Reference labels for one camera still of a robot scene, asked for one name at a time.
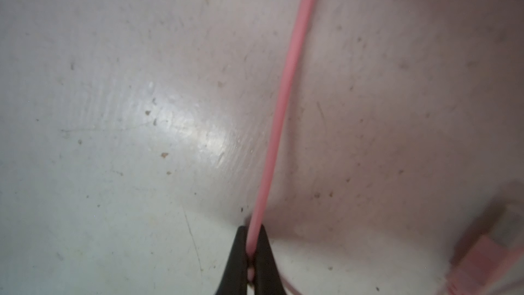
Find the pink cat-ear headphones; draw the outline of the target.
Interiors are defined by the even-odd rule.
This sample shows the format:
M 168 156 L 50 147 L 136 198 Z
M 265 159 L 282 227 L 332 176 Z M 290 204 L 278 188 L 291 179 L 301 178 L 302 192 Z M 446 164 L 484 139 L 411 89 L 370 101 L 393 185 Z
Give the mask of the pink cat-ear headphones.
M 440 294 L 484 294 L 523 257 L 523 200 L 497 197 L 454 247 Z

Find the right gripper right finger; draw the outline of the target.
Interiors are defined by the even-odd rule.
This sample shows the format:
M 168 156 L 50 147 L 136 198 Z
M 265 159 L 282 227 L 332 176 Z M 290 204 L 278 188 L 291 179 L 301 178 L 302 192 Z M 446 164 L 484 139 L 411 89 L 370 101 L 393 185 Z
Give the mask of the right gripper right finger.
M 286 295 L 266 228 L 262 225 L 253 257 L 255 295 Z

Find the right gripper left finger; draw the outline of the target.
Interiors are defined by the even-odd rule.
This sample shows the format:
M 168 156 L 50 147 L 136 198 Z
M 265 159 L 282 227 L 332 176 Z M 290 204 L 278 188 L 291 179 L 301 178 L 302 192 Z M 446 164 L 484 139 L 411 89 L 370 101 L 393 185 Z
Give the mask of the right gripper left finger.
M 247 295 L 248 256 L 246 254 L 246 237 L 248 228 L 237 228 L 236 236 L 219 283 L 216 295 Z

